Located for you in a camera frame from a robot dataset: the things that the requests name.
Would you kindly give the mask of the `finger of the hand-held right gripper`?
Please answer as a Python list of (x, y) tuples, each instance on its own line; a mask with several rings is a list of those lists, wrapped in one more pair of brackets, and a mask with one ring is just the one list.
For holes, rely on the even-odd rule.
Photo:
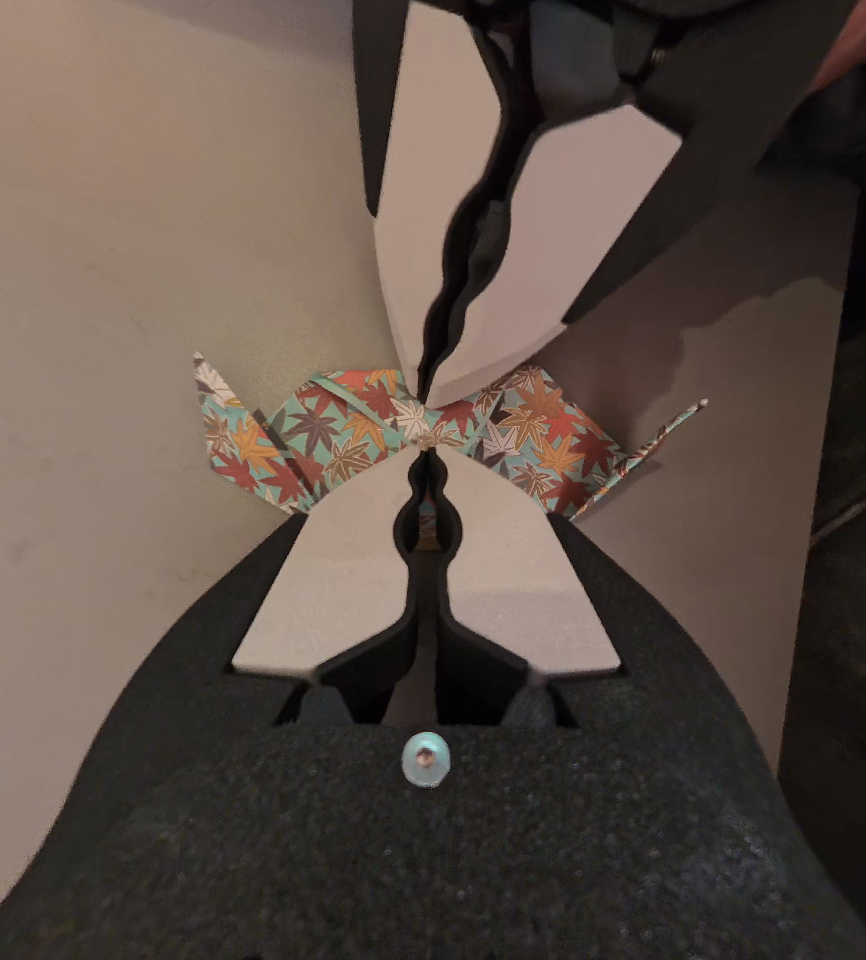
[(509, 128), (510, 63), (459, 14), (410, 2), (374, 218), (380, 286), (400, 369), (428, 405), (477, 391), (448, 374), (462, 336), (474, 224)]
[(508, 203), (502, 258), (462, 308), (458, 345), (426, 403), (443, 408), (511, 373), (564, 331), (564, 319), (683, 139), (622, 105), (543, 132)]

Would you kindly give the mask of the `leaf-patterned teal origami paper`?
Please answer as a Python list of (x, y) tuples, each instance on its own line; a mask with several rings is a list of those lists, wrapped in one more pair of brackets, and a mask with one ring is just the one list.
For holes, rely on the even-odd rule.
[(539, 513), (568, 521), (607, 497), (668, 435), (709, 405), (687, 408), (633, 452), (622, 450), (539, 366), (519, 366), (445, 406), (420, 401), (397, 369), (312, 376), (272, 416), (252, 413), (202, 354), (193, 360), (212, 470), (289, 515), (405, 450), (454, 450), (509, 482)]

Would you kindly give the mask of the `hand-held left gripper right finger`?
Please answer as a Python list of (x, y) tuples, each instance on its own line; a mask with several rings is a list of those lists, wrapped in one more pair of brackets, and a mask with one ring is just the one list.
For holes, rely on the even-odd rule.
[(621, 672), (556, 516), (451, 448), (430, 453), (430, 496), (441, 724), (498, 726), (523, 690)]

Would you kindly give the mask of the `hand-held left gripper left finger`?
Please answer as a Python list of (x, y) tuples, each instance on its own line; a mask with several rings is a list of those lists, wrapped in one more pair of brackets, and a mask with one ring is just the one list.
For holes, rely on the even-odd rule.
[(411, 555), (426, 491), (427, 453), (408, 447), (312, 508), (233, 671), (337, 690), (355, 722), (381, 722), (418, 650)]

